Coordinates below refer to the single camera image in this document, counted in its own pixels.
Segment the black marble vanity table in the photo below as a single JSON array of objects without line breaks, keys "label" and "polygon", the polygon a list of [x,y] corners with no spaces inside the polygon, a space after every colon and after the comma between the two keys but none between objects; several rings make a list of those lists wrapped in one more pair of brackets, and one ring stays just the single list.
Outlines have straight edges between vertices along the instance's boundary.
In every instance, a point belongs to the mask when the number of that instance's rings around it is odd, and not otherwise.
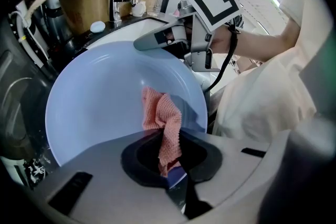
[{"label": "black marble vanity table", "polygon": [[[113,22],[105,22],[106,28],[103,32],[110,30],[110,29],[117,29],[119,28],[123,23],[130,22],[132,19],[138,19],[138,18],[145,18],[145,17],[152,17],[147,14],[144,14],[142,17],[133,17],[133,16],[127,16],[125,17],[121,22],[119,23],[113,23]],[[167,18],[171,17],[170,15],[165,15],[161,13],[156,18]],[[101,33],[92,33],[90,30],[75,36],[71,38],[67,43],[64,43],[62,45],[55,45],[52,49],[49,51],[49,55],[51,57],[51,60],[53,62],[56,62],[58,65],[67,65],[70,61],[72,61],[75,57],[86,51],[87,49],[84,49],[84,45],[90,41],[93,38],[96,38]]]}]

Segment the person in white shirt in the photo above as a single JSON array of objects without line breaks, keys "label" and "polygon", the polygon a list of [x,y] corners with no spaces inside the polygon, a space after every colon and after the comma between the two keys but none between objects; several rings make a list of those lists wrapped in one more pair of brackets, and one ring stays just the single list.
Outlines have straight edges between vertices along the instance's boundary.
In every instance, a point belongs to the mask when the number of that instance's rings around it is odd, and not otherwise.
[{"label": "person in white shirt", "polygon": [[333,17],[325,0],[282,0],[280,9],[300,26],[296,45],[214,94],[213,135],[271,142],[316,113],[299,75],[331,34]]}]

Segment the person's right forearm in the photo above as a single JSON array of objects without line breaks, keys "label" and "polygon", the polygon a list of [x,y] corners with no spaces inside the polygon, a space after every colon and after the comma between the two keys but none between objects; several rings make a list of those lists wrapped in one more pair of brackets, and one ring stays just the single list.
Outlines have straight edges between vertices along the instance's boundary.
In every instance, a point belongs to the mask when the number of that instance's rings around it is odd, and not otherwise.
[{"label": "person's right forearm", "polygon": [[[234,54],[240,57],[266,62],[271,58],[293,48],[300,33],[300,26],[289,19],[283,32],[277,36],[254,34],[241,31]],[[211,49],[215,54],[227,54],[230,47],[231,32],[227,26],[215,31]]]}]

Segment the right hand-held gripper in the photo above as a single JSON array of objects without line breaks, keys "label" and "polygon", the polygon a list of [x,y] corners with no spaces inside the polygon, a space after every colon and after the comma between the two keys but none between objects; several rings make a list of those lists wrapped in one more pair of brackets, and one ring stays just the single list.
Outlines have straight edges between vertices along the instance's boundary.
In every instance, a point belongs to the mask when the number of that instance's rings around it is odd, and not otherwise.
[{"label": "right hand-held gripper", "polygon": [[192,70],[210,71],[215,31],[227,26],[236,41],[240,28],[235,26],[234,18],[242,14],[242,7],[239,0],[187,1],[190,5],[180,11],[181,18],[137,38],[133,45],[139,51],[156,48],[188,51],[190,48]]}]

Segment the white cup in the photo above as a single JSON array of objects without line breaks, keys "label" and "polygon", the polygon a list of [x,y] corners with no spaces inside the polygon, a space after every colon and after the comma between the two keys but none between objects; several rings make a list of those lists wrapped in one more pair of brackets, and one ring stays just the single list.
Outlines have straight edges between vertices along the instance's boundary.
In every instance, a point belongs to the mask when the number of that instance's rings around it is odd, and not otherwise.
[{"label": "white cup", "polygon": [[146,12],[145,1],[140,1],[136,3],[131,9],[131,15],[134,17],[142,17]]}]

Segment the chrome faucet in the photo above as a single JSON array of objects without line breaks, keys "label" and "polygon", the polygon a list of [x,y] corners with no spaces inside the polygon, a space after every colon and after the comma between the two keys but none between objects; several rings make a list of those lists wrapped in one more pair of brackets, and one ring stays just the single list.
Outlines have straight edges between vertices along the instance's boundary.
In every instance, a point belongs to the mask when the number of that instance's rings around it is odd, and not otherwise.
[{"label": "chrome faucet", "polygon": [[129,3],[131,4],[131,6],[135,6],[139,2],[140,0],[108,0],[109,20],[114,23],[121,21],[121,15],[120,15],[121,3]]}]

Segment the white soap dish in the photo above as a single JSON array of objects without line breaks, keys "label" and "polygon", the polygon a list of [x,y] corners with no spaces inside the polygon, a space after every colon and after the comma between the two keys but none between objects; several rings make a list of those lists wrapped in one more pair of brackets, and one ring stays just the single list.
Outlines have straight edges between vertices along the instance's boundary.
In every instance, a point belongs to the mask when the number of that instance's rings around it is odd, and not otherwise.
[{"label": "white soap dish", "polygon": [[90,31],[94,34],[96,33],[101,33],[105,30],[106,25],[104,22],[102,21],[96,21],[94,23],[91,24],[90,26]]}]

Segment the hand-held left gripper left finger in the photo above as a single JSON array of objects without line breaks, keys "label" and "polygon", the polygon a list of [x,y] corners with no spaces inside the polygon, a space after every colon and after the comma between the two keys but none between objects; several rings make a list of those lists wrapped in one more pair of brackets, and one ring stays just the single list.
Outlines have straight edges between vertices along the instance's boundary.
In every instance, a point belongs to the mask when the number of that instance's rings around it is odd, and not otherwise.
[{"label": "hand-held left gripper left finger", "polygon": [[[121,153],[144,137],[138,132],[94,145],[59,167],[34,190],[34,203],[56,224],[183,224],[187,218],[162,188],[143,187],[121,166]],[[69,193],[65,185],[78,173],[92,175],[71,212],[64,215],[50,205],[59,191],[61,203]]]}]

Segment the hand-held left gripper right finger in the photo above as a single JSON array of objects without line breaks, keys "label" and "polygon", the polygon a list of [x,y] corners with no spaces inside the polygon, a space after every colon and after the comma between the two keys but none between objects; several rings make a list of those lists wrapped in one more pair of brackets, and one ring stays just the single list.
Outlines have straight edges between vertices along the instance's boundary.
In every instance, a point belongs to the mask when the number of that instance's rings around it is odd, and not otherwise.
[{"label": "hand-held left gripper right finger", "polygon": [[188,218],[256,218],[285,152],[289,131],[270,143],[192,130],[181,133]]}]

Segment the blue round plate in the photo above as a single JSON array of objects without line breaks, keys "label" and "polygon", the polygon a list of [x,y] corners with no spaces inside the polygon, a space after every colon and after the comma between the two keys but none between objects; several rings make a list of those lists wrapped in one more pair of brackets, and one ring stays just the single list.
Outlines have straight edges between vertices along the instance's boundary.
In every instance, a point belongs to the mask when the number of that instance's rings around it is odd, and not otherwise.
[{"label": "blue round plate", "polygon": [[57,77],[50,91],[45,128],[58,167],[52,182],[68,177],[66,166],[85,150],[142,130],[142,90],[171,96],[183,127],[202,131],[205,98],[188,68],[163,49],[138,51],[116,41],[82,53]]}]

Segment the pink cloth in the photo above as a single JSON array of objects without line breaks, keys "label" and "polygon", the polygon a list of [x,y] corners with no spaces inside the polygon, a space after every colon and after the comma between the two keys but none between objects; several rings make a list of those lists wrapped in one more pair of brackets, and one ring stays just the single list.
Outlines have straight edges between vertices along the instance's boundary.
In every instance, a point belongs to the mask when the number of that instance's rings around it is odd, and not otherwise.
[{"label": "pink cloth", "polygon": [[161,176],[167,177],[170,170],[180,167],[178,158],[182,156],[179,138],[182,114],[169,94],[157,92],[151,87],[143,88],[142,104],[143,129],[163,130],[158,168]]}]

